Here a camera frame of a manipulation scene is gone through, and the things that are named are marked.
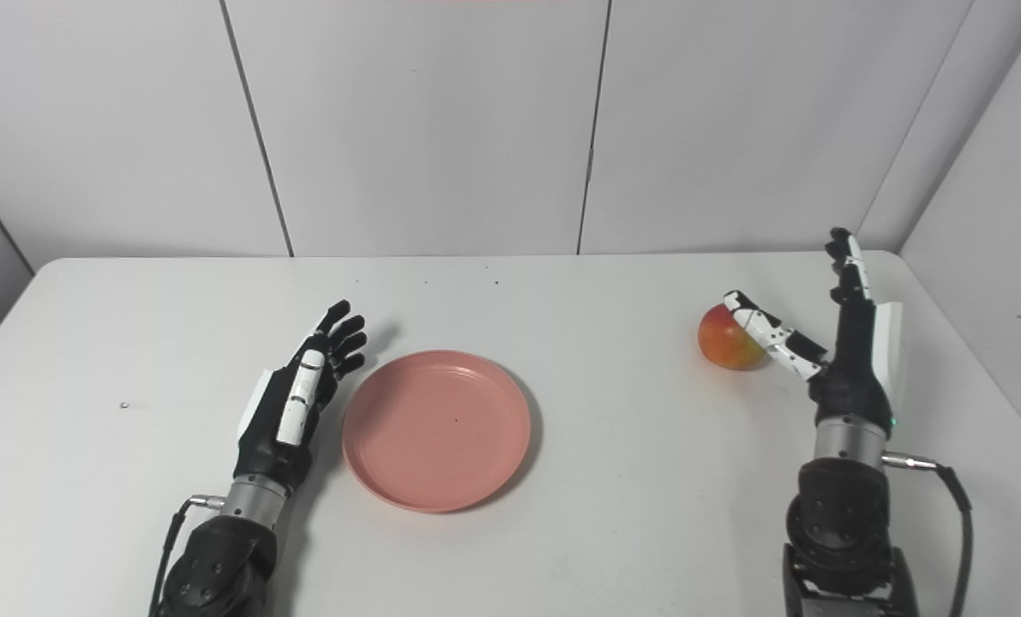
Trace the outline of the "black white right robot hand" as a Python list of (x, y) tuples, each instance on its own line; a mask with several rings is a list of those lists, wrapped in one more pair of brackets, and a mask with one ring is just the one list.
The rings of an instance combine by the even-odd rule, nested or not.
[(904, 308), (898, 302), (875, 303), (862, 249), (847, 228), (832, 228), (831, 238), (825, 251), (837, 276), (829, 291), (838, 305), (833, 352), (785, 326), (741, 291), (726, 293), (724, 306), (755, 344), (808, 383), (817, 424), (855, 416), (889, 438), (904, 381)]

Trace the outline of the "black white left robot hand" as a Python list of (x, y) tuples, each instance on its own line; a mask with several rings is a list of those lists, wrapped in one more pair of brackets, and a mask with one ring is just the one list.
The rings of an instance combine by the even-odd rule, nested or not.
[(292, 495), (313, 466), (321, 412), (364, 364), (364, 317), (330, 306), (287, 363), (263, 372), (241, 419), (234, 477), (260, 476)]

